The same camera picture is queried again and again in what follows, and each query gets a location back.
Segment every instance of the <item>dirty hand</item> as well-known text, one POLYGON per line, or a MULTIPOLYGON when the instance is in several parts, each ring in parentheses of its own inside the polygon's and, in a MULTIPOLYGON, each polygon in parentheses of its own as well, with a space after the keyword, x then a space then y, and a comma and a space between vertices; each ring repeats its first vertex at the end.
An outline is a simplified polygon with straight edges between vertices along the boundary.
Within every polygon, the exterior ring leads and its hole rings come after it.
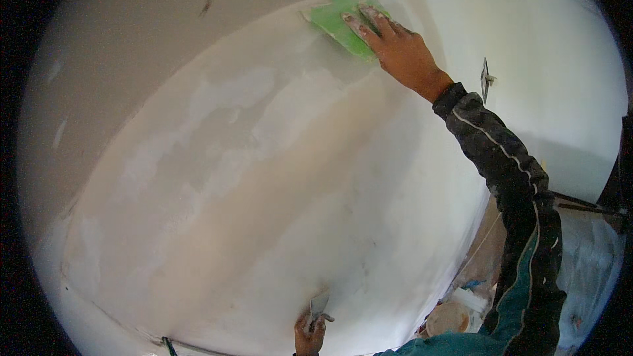
POLYGON ((374 25, 378 34, 352 14, 341 16, 376 54, 380 66, 402 85, 431 103, 435 102, 453 80, 437 67, 422 36, 389 19, 373 6, 360 5, 358 10, 374 25))
POLYGON ((318 317, 314 325, 314 331, 305 334, 303 328, 308 323, 310 313, 301 316, 294 325, 294 347, 297 356, 313 356, 323 346, 323 336, 325 336, 325 320, 333 322, 334 319, 326 314, 318 317))

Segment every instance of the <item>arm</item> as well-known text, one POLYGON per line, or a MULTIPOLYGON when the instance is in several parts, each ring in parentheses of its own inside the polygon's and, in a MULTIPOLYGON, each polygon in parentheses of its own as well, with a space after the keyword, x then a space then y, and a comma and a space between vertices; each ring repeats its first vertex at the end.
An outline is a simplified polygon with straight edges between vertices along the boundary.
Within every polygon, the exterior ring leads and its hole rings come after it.
POLYGON ((349 14, 343 19, 385 71, 433 104, 497 196, 508 236, 493 310, 480 333, 501 341, 512 354, 552 352, 566 295, 556 286, 562 240, 547 174, 478 94, 468 94, 437 67, 420 35, 372 7, 360 10, 379 35, 349 14))

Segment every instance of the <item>white stripe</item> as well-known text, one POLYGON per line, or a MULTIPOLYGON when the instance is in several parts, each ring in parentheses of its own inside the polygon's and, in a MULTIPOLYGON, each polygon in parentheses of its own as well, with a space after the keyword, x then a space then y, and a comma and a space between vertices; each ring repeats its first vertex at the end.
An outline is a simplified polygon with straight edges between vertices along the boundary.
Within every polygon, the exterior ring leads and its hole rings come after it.
POLYGON ((482 131, 482 132, 484 133, 484 135, 486 135, 486 136, 487 136, 487 138, 488 138, 488 139, 490 139, 490 141, 492 141, 495 145, 497 145, 497 146, 499 146, 499 147, 501 148, 501 151, 503 152, 503 154, 505 154, 505 155, 506 155, 506 157, 508 157, 509 159, 512 159, 512 160, 516 161, 516 162, 517 162, 517 167, 518 167, 518 170, 519 170, 519 171, 521 171, 521 172, 523 172, 523 173, 525 173, 525 174, 527 174, 527 183, 528 183, 528 185, 530 185, 530 186, 534 186, 534 195, 536 195, 536 193, 538 192, 538 189, 536 188, 536 185, 533 185, 533 184, 530 182, 530 180, 532 179, 532 174, 531 174, 529 171, 527 171, 527 170, 523 170, 523 169, 521 169, 521 163, 520 163, 520 162, 518 162, 518 158, 517 158, 517 157, 515 157, 514 155, 510 155, 510 154, 508 154, 508 152, 506 151, 506 149, 505 149, 505 148, 503 148, 503 146, 501 146, 501 145, 500 145, 500 144, 499 144, 499 143, 498 143, 495 139, 493 139, 493 138, 490 136, 490 134, 489 134, 488 132, 486 132, 486 130, 485 130, 484 128, 480 128, 480 127, 476 126, 475 124, 471 123, 470 121, 468 121, 468 120, 466 120, 466 119, 464 119, 464 118, 460 117, 460 115, 459 115, 459 114, 457 114, 457 112, 455 111, 455 109, 453 109, 453 114, 455 115, 455 117, 457 117, 457 119, 458 119, 458 120, 460 120, 460 121, 462 121, 462 122, 464 122, 464 123, 466 123, 466 124, 470 125, 472 128, 475 128, 476 130, 482 131))
MULTIPOLYGON (((514 157, 513 155, 508 154, 506 149, 503 148, 503 146, 501 146, 493 137, 491 137, 490 134, 488 132, 486 132, 486 130, 484 130, 481 127, 476 126, 475 124, 473 124, 470 121, 468 121, 468 120, 464 119, 463 117, 461 117, 459 114, 457 114, 455 109, 452 110, 452 113, 461 122, 466 123, 466 124, 470 125, 472 128, 475 128, 476 130, 479 130, 479 131, 483 132, 484 135, 486 135, 486 137, 488 139, 490 139, 490 141, 492 141, 495 145, 497 145, 497 146, 499 146, 501 148, 501 151, 503 152, 503 154, 506 155, 506 157, 508 157, 509 159, 513 159, 515 162, 517 162, 518 170, 520 172, 523 172, 523 173, 527 174, 527 183, 528 183, 528 185, 534 186, 534 194, 536 194, 538 192, 536 184, 533 185, 530 182, 530 180, 532 179, 532 174, 529 171, 527 171, 527 170, 521 169, 521 163, 518 161, 517 157, 514 157)), ((529 288, 529 294, 528 294, 528 298, 527 298, 527 306, 523 310, 523 312, 521 313, 521 329, 518 331, 517 335, 513 336, 512 338, 510 338, 510 341, 508 342, 508 344, 504 348, 503 353, 505 353, 506 349, 510 346, 512 340, 514 338, 516 338, 518 335, 520 335, 521 332, 523 331, 523 328, 525 327, 524 317, 525 317, 527 309, 529 309, 529 307, 530 307, 530 303, 532 302, 532 260, 534 259, 534 255, 536 254, 536 250, 539 247, 539 241, 540 241, 540 237, 541 237, 541 223, 539 221, 539 210, 536 207, 536 202, 532 201, 532 206, 534 206, 534 214, 535 214, 535 217, 536 217, 536 228, 534 229, 534 231, 536 232, 536 245, 534 246, 534 252, 532 253, 532 256, 530 257, 530 265, 529 265, 530 288, 529 288)), ((528 239, 528 241, 526 243, 526 246, 524 247, 523 252, 521 253, 521 256, 518 259, 518 263, 517 263, 517 277, 515 278, 515 282, 512 284, 512 286, 510 288, 508 288, 506 291, 503 292, 503 295, 501 296, 501 298, 499 299, 499 302, 497 303, 497 306, 495 307, 495 311, 497 312, 497 326, 495 327, 495 329, 499 326, 499 320, 500 320, 500 317, 499 317, 499 305, 501 305, 501 302, 503 301, 503 299, 506 297, 506 295, 508 295, 508 292, 512 288, 514 288, 514 286, 517 284, 517 281, 518 281, 518 267, 520 265, 521 260, 523 260, 523 257, 526 254, 526 250, 527 250, 528 245, 532 241, 532 237, 534 236, 534 231, 532 232, 532 235, 530 235, 530 238, 528 239)))

